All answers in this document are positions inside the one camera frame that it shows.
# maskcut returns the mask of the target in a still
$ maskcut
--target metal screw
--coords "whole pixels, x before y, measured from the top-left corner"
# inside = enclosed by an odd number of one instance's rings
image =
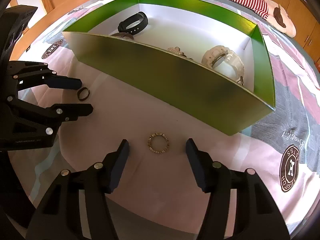
[[[97,170],[98,170],[98,169],[101,169],[102,167],[103,167],[103,164],[102,164],[102,163],[95,163],[95,164],[94,164],[94,168],[97,169]]]
[[[250,175],[254,175],[256,173],[256,171],[252,168],[248,168],[247,169],[247,173],[250,174]]]
[[[69,171],[68,170],[63,170],[61,171],[61,175],[62,176],[67,176],[69,174]]]
[[[216,169],[220,169],[222,165],[221,165],[220,162],[213,162],[213,163],[212,163],[212,166],[213,166],[214,168],[216,168]]]
[[[53,134],[52,128],[48,127],[48,128],[45,130],[45,133],[46,133],[47,135],[52,135],[52,134]]]

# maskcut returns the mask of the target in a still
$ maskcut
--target bed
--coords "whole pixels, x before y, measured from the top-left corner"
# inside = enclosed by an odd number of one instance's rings
[[[91,103],[95,109],[87,120],[64,123],[52,148],[9,152],[12,166],[35,206],[61,170],[86,169],[100,161],[106,153],[112,152],[111,149],[118,143],[111,142],[108,135],[113,139],[123,135],[112,121],[116,119],[113,113],[117,108],[111,107],[103,99],[116,100],[110,92],[110,84],[117,87],[118,96],[129,93],[141,100],[133,114],[121,112],[127,114],[130,120],[142,120],[148,109],[154,108],[156,110],[150,117],[162,120],[161,111],[168,108],[166,103],[144,95],[140,90],[131,90],[129,85],[79,62],[68,48],[62,31],[83,15],[110,1],[100,0],[64,15],[47,28],[20,57],[20,60],[25,61],[46,62],[59,75],[80,78],[90,90],[90,96],[84,103]],[[254,168],[276,201],[293,236],[311,215],[320,198],[319,74],[301,47],[252,11],[228,0],[205,1],[234,11],[259,25],[271,60],[276,110],[233,136],[208,127],[187,114],[179,119],[181,124],[177,127],[189,133],[192,133],[193,127],[203,131],[201,134],[193,134],[193,138],[201,141],[202,150],[229,169],[244,171],[248,167]],[[43,59],[44,52],[59,40],[62,42],[58,49]],[[54,103],[79,102],[74,92],[49,89],[46,86],[20,91],[19,98],[41,107]],[[118,106],[126,109],[132,103],[123,102]],[[126,129],[125,134],[129,138],[135,138],[134,124],[132,122],[132,127]],[[295,183],[287,190],[281,186],[281,162],[290,145],[299,150],[299,171]],[[180,154],[182,151],[179,148],[176,154],[163,159],[150,158],[149,153],[145,152],[133,152],[128,159],[119,188],[107,198],[120,239],[132,239],[133,235],[137,239],[146,236],[152,236],[153,239],[195,239],[209,196],[202,194],[196,187],[186,156]],[[178,176],[177,170],[184,176]],[[235,197],[236,193],[232,192],[225,236],[232,235]],[[80,195],[81,201],[84,203],[83,192]],[[84,216],[84,205],[81,208],[80,213]],[[89,236],[88,227],[83,226],[83,233]]]

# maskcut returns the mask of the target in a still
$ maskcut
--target black watch strap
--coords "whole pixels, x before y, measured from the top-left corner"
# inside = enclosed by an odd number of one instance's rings
[[[127,27],[136,22],[140,21],[137,25],[127,29]],[[148,18],[144,12],[138,12],[129,18],[125,19],[123,22],[119,23],[118,31],[120,33],[129,33],[131,35],[135,35],[141,32],[148,25]]]

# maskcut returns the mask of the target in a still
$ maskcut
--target circular logo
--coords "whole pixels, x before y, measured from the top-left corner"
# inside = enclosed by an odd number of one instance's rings
[[[63,40],[58,40],[54,44],[52,44],[42,55],[42,59],[49,57],[52,53],[54,53],[62,44]]]
[[[283,192],[289,191],[295,184],[299,171],[300,152],[293,144],[282,155],[280,164],[280,185]]]

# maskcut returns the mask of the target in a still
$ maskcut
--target white watch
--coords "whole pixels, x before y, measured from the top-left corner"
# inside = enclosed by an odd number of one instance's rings
[[[244,65],[240,57],[227,47],[218,45],[209,49],[203,55],[201,64],[244,85]]]

